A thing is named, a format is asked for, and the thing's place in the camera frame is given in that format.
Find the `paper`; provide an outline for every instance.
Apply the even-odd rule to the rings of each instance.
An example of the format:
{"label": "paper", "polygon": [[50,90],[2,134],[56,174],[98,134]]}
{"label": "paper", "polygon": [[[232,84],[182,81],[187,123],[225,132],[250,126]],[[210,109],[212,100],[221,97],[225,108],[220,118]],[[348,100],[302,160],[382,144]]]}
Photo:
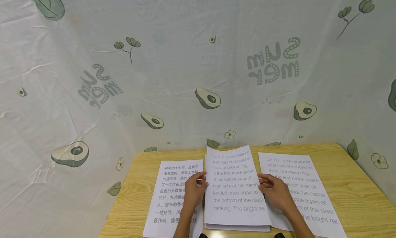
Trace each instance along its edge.
{"label": "paper", "polygon": [[[203,160],[161,162],[143,237],[172,238],[183,207],[185,182],[204,170]],[[203,225],[202,204],[191,219],[190,237],[199,237]]]}
{"label": "paper", "polygon": [[[258,189],[259,180],[249,146],[228,151],[208,148],[206,171],[209,183],[205,196],[206,227],[250,230],[249,227],[236,228],[271,225],[263,194]],[[269,227],[253,229],[269,231]]]}
{"label": "paper", "polygon": [[[347,237],[309,155],[258,154],[261,172],[280,178],[289,186],[297,208],[314,235]],[[270,201],[267,204],[272,227],[293,231],[282,212]]]}

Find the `fabric backdrop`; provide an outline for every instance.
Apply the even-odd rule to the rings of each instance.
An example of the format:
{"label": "fabric backdrop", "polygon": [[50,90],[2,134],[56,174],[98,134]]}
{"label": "fabric backdrop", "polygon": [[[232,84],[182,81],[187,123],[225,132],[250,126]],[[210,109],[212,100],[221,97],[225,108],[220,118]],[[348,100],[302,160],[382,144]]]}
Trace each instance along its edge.
{"label": "fabric backdrop", "polygon": [[396,204],[394,0],[0,3],[4,237],[97,237],[144,150],[338,142]]}

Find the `table surface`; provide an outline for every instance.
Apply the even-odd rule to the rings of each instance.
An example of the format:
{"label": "table surface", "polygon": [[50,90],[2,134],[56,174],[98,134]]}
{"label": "table surface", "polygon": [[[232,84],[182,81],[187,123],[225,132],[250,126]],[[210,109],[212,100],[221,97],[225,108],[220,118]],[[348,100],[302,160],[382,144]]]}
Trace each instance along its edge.
{"label": "table surface", "polygon": [[[340,145],[300,144],[250,149],[257,172],[261,172],[259,151],[310,155],[349,238],[396,237],[396,207]],[[161,161],[205,160],[205,153],[206,149],[137,154],[100,238],[142,237]],[[210,229],[204,229],[203,232],[209,238],[273,238],[278,232],[282,232],[286,238],[294,237],[294,233],[276,228],[271,228],[270,233]]]}

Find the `white flower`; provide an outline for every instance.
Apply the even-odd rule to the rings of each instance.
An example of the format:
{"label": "white flower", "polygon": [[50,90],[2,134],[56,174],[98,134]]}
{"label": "white flower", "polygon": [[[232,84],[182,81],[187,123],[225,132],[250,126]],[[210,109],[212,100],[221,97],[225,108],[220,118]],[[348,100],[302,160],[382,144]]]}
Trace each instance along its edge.
{"label": "white flower", "polygon": [[388,168],[388,162],[386,161],[385,157],[378,153],[374,153],[372,155],[372,162],[374,165],[379,169],[386,169]]}
{"label": "white flower", "polygon": [[122,170],[122,167],[123,167],[123,158],[121,157],[121,158],[118,160],[118,163],[117,163],[117,165],[116,165],[115,168],[117,168],[118,171],[121,171],[121,170]]}
{"label": "white flower", "polygon": [[236,134],[235,131],[229,130],[229,131],[227,131],[227,132],[224,134],[224,137],[227,138],[227,139],[233,138],[233,137],[235,136],[235,134]]}

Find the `hand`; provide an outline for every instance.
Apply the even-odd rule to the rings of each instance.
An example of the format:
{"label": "hand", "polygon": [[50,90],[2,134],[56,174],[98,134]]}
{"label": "hand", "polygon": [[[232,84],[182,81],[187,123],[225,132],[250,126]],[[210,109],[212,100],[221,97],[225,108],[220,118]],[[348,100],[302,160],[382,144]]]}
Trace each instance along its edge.
{"label": "hand", "polygon": [[275,207],[280,209],[282,212],[298,210],[292,196],[290,195],[289,188],[283,180],[267,173],[259,173],[257,175],[260,178],[258,180],[260,182],[258,188]]}
{"label": "hand", "polygon": [[209,183],[206,182],[205,175],[205,171],[195,173],[186,181],[183,209],[187,208],[194,211],[195,207],[201,203],[205,194],[205,189],[209,185]]}

